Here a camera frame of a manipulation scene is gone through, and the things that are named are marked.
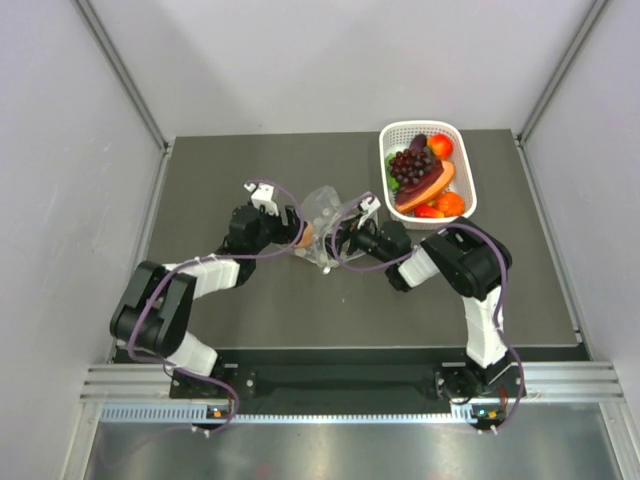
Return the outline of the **fake peach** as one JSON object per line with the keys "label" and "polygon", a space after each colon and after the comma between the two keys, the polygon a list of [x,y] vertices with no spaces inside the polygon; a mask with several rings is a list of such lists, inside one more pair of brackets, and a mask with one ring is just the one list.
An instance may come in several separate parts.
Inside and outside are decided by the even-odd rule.
{"label": "fake peach", "polygon": [[303,249],[309,247],[313,243],[314,227],[312,224],[306,223],[303,233],[299,241],[295,244],[296,248]]}

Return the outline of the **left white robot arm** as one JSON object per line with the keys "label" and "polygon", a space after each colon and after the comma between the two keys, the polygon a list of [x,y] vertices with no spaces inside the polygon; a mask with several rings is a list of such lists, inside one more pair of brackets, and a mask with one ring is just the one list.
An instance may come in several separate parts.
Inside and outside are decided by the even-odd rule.
{"label": "left white robot arm", "polygon": [[147,352],[147,361],[163,360],[192,373],[192,384],[203,395],[220,394],[227,374],[215,365],[217,352],[188,332],[193,302],[243,285],[265,248],[292,247],[305,228],[292,206],[282,214],[252,205],[236,208],[227,235],[213,253],[181,264],[145,260],[135,268],[112,315],[111,336],[132,354]]}

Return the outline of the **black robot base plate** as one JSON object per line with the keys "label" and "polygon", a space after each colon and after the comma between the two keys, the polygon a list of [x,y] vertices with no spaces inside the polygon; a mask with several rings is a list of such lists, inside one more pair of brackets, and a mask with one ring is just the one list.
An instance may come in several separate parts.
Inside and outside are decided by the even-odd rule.
{"label": "black robot base plate", "polygon": [[484,385],[467,370],[461,347],[227,348],[211,381],[174,373],[179,400],[240,401],[243,414],[400,415],[444,413],[486,400],[504,406],[526,394],[512,355]]}

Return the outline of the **red yellow fake mango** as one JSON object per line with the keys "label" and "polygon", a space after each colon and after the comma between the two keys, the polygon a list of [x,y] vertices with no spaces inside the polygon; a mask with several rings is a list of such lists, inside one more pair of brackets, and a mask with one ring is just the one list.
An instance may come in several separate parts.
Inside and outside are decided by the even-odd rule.
{"label": "red yellow fake mango", "polygon": [[438,218],[445,217],[442,211],[438,210],[437,208],[429,204],[422,204],[417,206],[413,211],[413,215],[416,218],[429,218],[429,219],[438,219]]}

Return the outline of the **dark purple fake grapes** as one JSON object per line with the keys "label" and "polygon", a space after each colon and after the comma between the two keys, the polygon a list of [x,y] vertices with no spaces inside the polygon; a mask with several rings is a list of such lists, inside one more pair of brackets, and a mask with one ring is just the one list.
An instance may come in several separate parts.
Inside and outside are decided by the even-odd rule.
{"label": "dark purple fake grapes", "polygon": [[414,152],[405,149],[393,154],[392,174],[399,182],[399,188],[417,184],[435,166],[435,160],[424,150]]}

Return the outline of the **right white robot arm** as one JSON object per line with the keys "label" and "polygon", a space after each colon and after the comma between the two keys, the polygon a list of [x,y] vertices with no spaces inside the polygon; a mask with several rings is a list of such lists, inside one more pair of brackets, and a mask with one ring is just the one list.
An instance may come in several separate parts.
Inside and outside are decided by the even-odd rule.
{"label": "right white robot arm", "polygon": [[409,292],[442,276],[463,302],[469,388],[487,396],[502,385],[510,356],[503,304],[512,256],[501,242],[459,217],[414,244],[401,222],[378,226],[360,215],[332,226],[324,243],[338,262],[342,253],[378,260],[397,291]]}

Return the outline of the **clear zip top bag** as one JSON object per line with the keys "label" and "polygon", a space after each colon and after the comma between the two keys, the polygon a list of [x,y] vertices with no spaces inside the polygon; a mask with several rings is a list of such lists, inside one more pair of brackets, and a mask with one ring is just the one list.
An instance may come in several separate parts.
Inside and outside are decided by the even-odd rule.
{"label": "clear zip top bag", "polygon": [[324,186],[312,192],[303,201],[301,211],[305,224],[309,223],[314,227],[313,243],[303,249],[294,247],[293,254],[315,264],[323,274],[330,273],[342,263],[363,256],[362,252],[357,252],[351,258],[331,259],[327,255],[324,240],[329,231],[334,230],[340,222],[358,222],[358,204],[367,196],[374,195],[367,192],[360,199],[343,203],[333,187]]}

